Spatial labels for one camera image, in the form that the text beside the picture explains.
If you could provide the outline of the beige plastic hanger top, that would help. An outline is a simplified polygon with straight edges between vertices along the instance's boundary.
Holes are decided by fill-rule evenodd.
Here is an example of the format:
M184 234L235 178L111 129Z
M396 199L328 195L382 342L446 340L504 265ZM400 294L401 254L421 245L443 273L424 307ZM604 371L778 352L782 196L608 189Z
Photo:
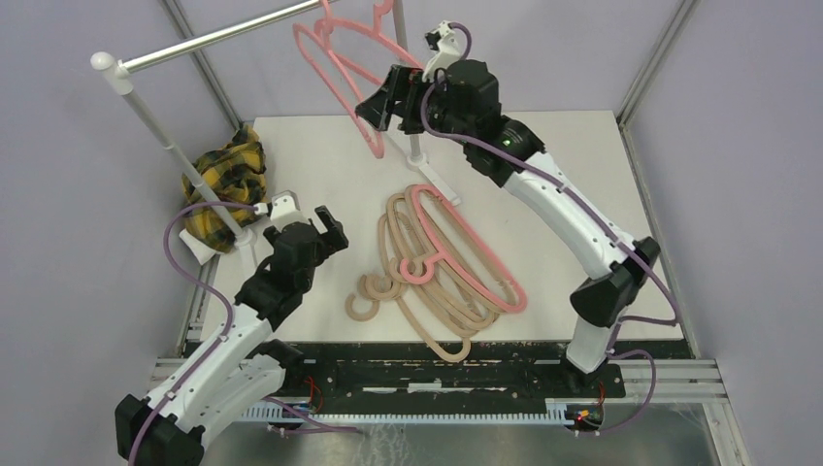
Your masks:
M504 314L523 310L525 295L498 255L451 203L430 184L413 184L386 201L378 222L381 275L363 275L360 295L373 303L394 301L407 319L418 325L408 292L454 334L468 338Z

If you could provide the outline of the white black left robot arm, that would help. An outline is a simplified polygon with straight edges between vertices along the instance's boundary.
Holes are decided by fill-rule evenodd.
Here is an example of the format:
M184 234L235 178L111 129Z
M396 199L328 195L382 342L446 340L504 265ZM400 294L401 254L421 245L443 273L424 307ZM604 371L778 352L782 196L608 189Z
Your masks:
M198 465L211 443L250 407L277 391L298 392L299 351L273 339L303 303L315 270L348 246L344 227L324 205L319 231L295 204L260 206L271 217L264 236L272 253L233 300L206 285L226 309L219 328L147 395L124 397L115 408L118 454L130 465Z

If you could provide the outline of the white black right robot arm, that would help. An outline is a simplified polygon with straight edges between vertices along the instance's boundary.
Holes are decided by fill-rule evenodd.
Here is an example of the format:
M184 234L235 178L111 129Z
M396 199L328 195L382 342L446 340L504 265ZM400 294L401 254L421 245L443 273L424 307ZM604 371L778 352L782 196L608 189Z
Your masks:
M524 203L569 248L587 278L570 296L577 322L560 381L574 396L594 389L619 319L652 275L661 253L657 241L634 239L578 192L544 142L503 114L499 82L482 61L459 60L430 76L394 65L354 112L379 132L398 117L407 135L460 144L473 169Z

